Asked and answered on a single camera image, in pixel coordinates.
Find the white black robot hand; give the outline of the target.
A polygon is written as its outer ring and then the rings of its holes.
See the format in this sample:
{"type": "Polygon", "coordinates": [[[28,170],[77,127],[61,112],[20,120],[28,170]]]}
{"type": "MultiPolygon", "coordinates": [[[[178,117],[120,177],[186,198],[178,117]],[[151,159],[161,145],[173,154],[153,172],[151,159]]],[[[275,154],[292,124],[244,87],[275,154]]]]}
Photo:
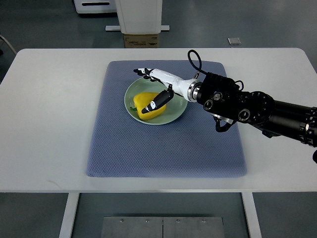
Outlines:
{"type": "Polygon", "coordinates": [[[167,88],[153,99],[152,108],[145,107],[142,110],[143,113],[146,112],[145,110],[151,112],[161,108],[173,98],[174,94],[183,97],[188,102],[197,102],[198,91],[202,83],[195,78],[184,80],[160,69],[138,68],[133,71],[145,79],[160,82],[167,88]]]}

